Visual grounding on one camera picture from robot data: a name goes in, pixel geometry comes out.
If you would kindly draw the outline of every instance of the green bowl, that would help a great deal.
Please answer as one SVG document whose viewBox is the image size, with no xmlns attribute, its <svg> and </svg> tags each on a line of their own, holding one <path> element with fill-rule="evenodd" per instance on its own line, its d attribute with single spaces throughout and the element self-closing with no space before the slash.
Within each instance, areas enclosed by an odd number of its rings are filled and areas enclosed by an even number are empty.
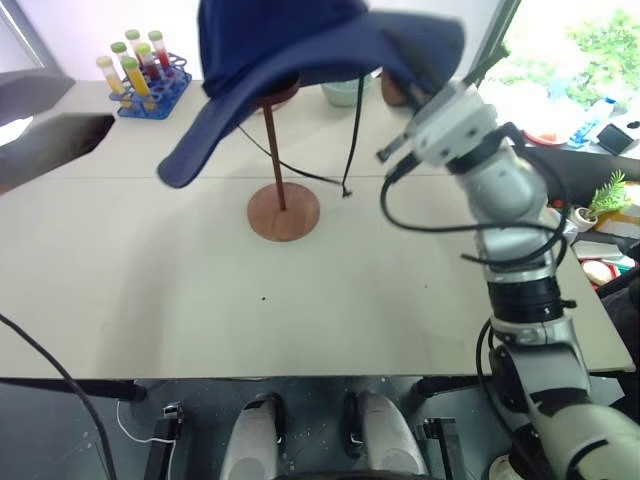
<svg viewBox="0 0 640 480">
<path fill-rule="evenodd" d="M 323 83 L 322 93 L 329 103 L 336 107 L 355 107 L 358 101 L 358 80 L 348 82 Z M 364 77 L 363 95 L 371 87 L 371 75 Z"/>
</svg>

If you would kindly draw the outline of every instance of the yellow liquid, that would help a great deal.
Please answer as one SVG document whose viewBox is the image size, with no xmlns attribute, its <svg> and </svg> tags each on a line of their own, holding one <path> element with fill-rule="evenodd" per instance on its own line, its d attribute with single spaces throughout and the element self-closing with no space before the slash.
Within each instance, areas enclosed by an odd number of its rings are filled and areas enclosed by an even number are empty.
<svg viewBox="0 0 640 480">
<path fill-rule="evenodd" d="M 113 93 L 117 93 L 118 95 L 122 95 L 125 92 L 124 85 L 118 77 L 115 75 L 107 75 L 107 83 L 111 87 L 111 91 Z M 131 108 L 131 102 L 120 102 L 120 105 L 126 108 Z"/>
<path fill-rule="evenodd" d="M 129 81 L 131 82 L 131 85 L 133 85 L 133 88 L 135 88 L 138 95 L 142 97 L 151 95 L 151 90 L 149 90 L 147 82 L 144 81 L 144 77 L 142 76 L 142 73 L 140 73 L 139 69 L 136 68 L 127 70 L 127 76 L 129 77 Z M 146 108 L 147 110 L 153 110 L 154 108 L 156 108 L 156 105 L 155 103 L 145 103 L 144 108 Z"/>
</svg>

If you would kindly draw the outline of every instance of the potted plant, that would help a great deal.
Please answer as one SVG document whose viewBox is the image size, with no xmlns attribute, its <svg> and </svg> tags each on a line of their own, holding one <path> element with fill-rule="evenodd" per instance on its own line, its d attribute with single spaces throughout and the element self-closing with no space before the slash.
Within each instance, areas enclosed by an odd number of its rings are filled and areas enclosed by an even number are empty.
<svg viewBox="0 0 640 480">
<path fill-rule="evenodd" d="M 621 210 L 630 204 L 631 199 L 624 189 L 624 173 L 616 170 L 607 183 L 596 189 L 588 207 L 575 208 L 571 212 L 570 220 L 579 232 L 586 232 L 598 222 L 599 215 Z"/>
</svg>

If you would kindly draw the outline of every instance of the round wooden base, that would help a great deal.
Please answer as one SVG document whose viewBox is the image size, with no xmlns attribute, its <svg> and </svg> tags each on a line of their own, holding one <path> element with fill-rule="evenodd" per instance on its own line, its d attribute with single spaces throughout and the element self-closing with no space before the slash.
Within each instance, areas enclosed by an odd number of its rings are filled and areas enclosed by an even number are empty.
<svg viewBox="0 0 640 480">
<path fill-rule="evenodd" d="M 258 190 L 247 205 L 249 225 L 258 235 L 274 242 L 290 242 L 313 230 L 320 217 L 315 194 L 302 185 L 283 183 L 287 209 L 280 210 L 275 184 Z"/>
</svg>

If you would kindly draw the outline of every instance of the red liquid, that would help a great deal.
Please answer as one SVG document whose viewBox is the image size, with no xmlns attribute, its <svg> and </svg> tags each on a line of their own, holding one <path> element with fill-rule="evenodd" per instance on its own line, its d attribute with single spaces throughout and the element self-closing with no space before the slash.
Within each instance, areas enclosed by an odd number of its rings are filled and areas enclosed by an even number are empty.
<svg viewBox="0 0 640 480">
<path fill-rule="evenodd" d="M 171 67 L 171 62 L 169 62 L 169 55 L 167 55 L 167 52 L 156 51 L 156 56 L 158 57 L 158 60 L 160 60 L 160 65 L 162 65 L 164 68 Z"/>
<path fill-rule="evenodd" d="M 158 72 L 158 68 L 156 67 L 155 63 L 145 65 L 144 71 L 147 72 L 147 75 L 149 75 L 149 78 L 151 80 L 160 80 L 160 72 Z"/>
</svg>

